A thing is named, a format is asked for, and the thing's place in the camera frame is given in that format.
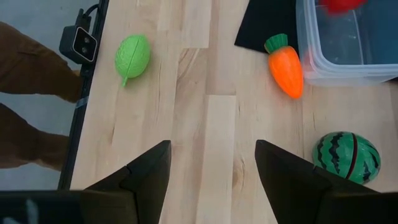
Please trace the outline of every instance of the wooden tabletop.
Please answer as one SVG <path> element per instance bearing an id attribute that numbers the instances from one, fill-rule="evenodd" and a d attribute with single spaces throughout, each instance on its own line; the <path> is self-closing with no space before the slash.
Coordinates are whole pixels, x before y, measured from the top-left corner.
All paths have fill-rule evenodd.
<path id="1" fill-rule="evenodd" d="M 234 46 L 248 0 L 111 0 L 72 180 L 83 189 L 164 139 L 172 167 L 163 224 L 276 223 L 254 161 L 265 139 L 311 161 L 332 131 L 368 138 L 381 173 L 368 187 L 398 190 L 395 85 L 305 86 L 283 94 L 267 56 Z M 114 56 L 145 34 L 152 46 L 143 76 L 125 88 Z"/>

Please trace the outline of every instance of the red object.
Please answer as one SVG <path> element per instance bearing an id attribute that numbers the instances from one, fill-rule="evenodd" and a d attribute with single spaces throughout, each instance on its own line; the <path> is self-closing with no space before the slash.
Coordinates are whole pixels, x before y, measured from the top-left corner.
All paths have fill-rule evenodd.
<path id="1" fill-rule="evenodd" d="M 366 0 L 321 0 L 321 4 L 328 8 L 329 13 L 344 13 L 356 9 Z"/>

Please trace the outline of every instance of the toy carrot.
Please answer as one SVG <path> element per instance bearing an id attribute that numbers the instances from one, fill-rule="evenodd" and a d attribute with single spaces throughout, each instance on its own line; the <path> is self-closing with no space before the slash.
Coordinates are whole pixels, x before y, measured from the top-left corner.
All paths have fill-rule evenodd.
<path id="1" fill-rule="evenodd" d="M 303 94 L 303 70 L 299 56 L 287 45 L 287 35 L 278 34 L 267 40 L 268 64 L 271 74 L 281 89 L 290 97 L 298 99 Z"/>

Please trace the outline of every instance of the leg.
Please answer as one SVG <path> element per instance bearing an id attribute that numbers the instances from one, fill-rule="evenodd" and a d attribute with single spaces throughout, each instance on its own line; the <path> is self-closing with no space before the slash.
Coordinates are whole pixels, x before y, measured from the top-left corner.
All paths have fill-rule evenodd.
<path id="1" fill-rule="evenodd" d="M 61 170 L 67 147 L 68 137 L 39 131 L 0 103 L 0 168 L 34 162 Z"/>
<path id="2" fill-rule="evenodd" d="M 57 95 L 76 102 L 82 84 L 55 52 L 0 22 L 0 91 Z"/>

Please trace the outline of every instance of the camera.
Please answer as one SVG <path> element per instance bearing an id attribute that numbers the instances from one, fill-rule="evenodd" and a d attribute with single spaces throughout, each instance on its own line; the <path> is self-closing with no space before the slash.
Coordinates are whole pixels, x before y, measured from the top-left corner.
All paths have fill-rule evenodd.
<path id="1" fill-rule="evenodd" d="M 63 29 L 59 50 L 77 64 L 93 63 L 96 57 L 98 41 L 88 33 L 90 22 L 91 17 L 80 9 L 75 25 Z"/>

